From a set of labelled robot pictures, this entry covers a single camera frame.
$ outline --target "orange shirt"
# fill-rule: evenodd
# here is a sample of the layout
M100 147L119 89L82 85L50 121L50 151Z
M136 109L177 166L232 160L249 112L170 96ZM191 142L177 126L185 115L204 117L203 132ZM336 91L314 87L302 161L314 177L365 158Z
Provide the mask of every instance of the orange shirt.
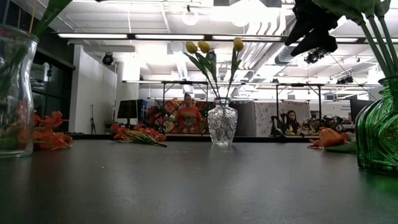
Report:
M179 109L175 120L178 121L178 133L199 133L198 122L201 121L201 114L197 107L186 106Z

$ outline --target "monitor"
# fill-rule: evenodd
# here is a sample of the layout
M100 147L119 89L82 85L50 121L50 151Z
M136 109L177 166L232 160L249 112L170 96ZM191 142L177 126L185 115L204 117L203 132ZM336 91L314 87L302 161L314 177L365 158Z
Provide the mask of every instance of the monitor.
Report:
M355 123L355 119L358 113L367 105L373 103L370 100L356 100L356 99L349 99L349 103L351 105L351 120Z

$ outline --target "green glass vase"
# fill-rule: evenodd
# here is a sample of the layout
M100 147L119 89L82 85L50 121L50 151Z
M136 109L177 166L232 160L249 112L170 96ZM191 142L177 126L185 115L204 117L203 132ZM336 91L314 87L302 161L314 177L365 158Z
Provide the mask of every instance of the green glass vase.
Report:
M363 108L356 118L358 166L398 174L398 77L379 83L383 97Z

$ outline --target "cut crystal vase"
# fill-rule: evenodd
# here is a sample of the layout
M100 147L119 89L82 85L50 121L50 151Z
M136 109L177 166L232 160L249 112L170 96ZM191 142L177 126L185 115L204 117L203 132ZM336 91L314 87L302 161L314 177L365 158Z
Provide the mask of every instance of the cut crystal vase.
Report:
M235 136L238 112L228 106L228 98L216 98L215 103L216 107L208 112L211 140L218 146L227 146Z

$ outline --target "window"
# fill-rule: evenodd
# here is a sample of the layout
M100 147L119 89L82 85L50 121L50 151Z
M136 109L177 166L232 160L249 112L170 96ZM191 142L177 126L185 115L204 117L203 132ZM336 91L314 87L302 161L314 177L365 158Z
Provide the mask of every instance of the window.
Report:
M30 85L34 109L41 118L60 111L69 118L72 71L64 71L51 63L40 61L36 56L30 71ZM68 123L63 123L55 131L68 131Z

